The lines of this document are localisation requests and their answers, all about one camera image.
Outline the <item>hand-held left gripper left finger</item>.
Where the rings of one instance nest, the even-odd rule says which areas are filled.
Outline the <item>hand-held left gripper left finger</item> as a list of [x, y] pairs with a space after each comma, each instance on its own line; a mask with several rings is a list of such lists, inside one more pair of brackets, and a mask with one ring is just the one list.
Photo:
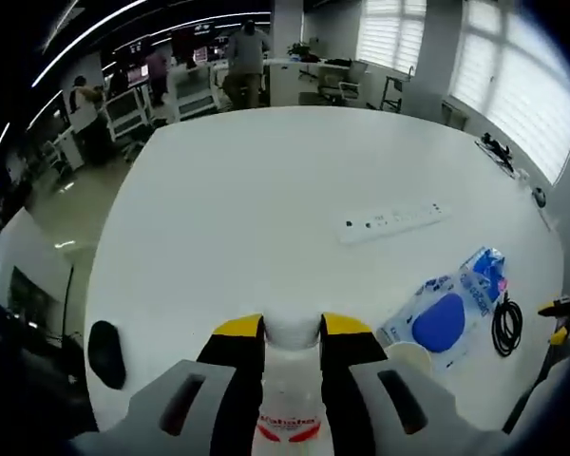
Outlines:
[[263, 316], [218, 326], [194, 361], [181, 360], [132, 396], [124, 455], [249, 455], [262, 400]]

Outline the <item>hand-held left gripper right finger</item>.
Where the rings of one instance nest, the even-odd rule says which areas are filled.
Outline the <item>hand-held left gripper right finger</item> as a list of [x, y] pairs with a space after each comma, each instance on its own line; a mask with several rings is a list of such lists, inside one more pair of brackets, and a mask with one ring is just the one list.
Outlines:
[[431, 376], [387, 357], [363, 322], [323, 313], [321, 397], [336, 455], [460, 455], [453, 397]]

